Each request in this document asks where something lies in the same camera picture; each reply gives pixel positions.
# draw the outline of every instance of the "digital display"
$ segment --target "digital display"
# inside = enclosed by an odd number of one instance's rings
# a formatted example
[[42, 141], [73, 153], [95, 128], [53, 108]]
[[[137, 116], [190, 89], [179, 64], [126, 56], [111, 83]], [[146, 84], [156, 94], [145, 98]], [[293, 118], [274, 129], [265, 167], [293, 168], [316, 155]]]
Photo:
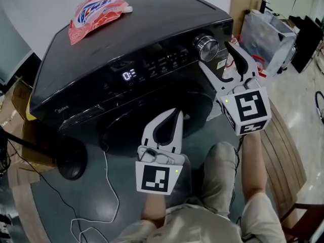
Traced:
[[130, 71], [124, 72], [121, 75], [125, 81], [129, 81], [136, 77], [136, 72], [134, 69], [131, 69]]

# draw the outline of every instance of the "black washing machine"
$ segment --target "black washing machine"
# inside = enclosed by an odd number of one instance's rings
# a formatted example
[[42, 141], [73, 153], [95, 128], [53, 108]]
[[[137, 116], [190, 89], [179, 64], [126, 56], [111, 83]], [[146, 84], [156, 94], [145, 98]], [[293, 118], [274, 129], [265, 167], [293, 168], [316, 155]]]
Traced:
[[184, 136], [200, 129], [215, 91], [198, 66], [221, 75], [232, 19], [202, 0], [125, 0], [133, 12], [70, 45], [68, 28], [53, 38], [30, 101], [35, 117], [62, 133], [95, 130], [103, 150], [140, 145], [161, 112], [184, 112]]

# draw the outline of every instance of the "washing machine door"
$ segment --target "washing machine door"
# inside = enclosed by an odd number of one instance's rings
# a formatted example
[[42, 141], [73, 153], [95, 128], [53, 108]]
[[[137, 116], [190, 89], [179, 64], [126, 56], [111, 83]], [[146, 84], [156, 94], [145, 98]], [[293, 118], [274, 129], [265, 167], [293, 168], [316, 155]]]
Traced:
[[100, 147], [115, 155], [137, 152], [145, 126], [160, 113], [181, 109], [184, 113], [183, 137], [202, 128], [213, 107], [211, 95], [192, 81], [173, 83], [128, 103], [116, 113], [103, 115], [98, 122]]

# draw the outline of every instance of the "silver knob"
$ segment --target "silver knob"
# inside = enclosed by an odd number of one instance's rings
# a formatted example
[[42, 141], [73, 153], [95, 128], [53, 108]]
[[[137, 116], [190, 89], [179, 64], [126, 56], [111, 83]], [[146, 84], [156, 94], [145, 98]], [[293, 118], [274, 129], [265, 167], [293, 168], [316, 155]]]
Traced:
[[202, 61], [211, 61], [218, 53], [218, 42], [209, 35], [200, 35], [195, 38], [196, 50], [199, 53], [199, 58]]

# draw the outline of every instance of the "khaki pants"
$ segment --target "khaki pants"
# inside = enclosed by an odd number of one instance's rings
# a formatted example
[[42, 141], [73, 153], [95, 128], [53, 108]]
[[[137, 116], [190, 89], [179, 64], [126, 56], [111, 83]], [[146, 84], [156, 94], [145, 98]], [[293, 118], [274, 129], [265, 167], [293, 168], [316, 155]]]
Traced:
[[[171, 195], [166, 196], [167, 208], [192, 201], [191, 166], [187, 156]], [[227, 142], [214, 145], [204, 163], [204, 180], [196, 204], [227, 217], [235, 182], [235, 149]]]

